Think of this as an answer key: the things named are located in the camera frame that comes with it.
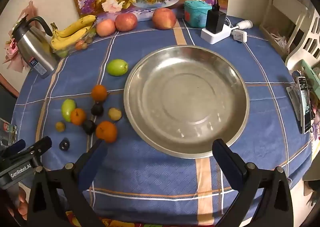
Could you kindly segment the person's left hand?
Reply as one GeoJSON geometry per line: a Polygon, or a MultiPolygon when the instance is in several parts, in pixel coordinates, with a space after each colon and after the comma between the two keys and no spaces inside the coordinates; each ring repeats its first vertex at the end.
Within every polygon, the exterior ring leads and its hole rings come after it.
{"type": "Polygon", "coordinates": [[[10,187],[8,190],[9,197],[11,198],[16,209],[23,217],[23,219],[27,220],[28,202],[26,200],[26,192],[19,185],[14,185],[13,187],[10,187]]]}

